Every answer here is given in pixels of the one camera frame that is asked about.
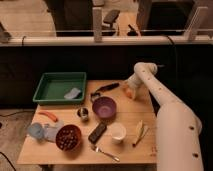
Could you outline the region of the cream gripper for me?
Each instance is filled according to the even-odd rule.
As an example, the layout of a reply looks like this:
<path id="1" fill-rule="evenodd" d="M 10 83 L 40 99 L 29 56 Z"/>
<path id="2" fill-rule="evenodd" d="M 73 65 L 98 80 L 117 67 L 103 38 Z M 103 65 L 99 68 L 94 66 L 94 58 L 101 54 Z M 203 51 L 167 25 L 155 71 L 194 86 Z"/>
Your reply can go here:
<path id="1" fill-rule="evenodd" d="M 133 89 L 133 88 L 131 88 L 126 82 L 124 82 L 124 83 L 122 84 L 122 90 L 123 90 L 123 92 L 124 92 L 124 90 L 127 89 L 127 88 L 129 88 L 129 89 L 131 89 L 131 90 L 133 91 L 133 99 L 135 99 L 135 98 L 136 98 L 136 90 Z"/>

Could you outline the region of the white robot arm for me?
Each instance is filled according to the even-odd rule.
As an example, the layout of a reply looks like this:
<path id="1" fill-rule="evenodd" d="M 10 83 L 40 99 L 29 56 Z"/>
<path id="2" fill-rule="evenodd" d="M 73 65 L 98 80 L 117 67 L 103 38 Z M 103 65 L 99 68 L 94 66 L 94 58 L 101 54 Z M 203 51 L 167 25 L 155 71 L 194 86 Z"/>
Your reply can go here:
<path id="1" fill-rule="evenodd" d="M 156 118 L 157 171 L 204 171 L 199 142 L 202 122 L 155 77 L 157 71 L 155 63 L 138 62 L 124 81 L 127 97 L 135 99 L 144 84 L 160 106 Z"/>

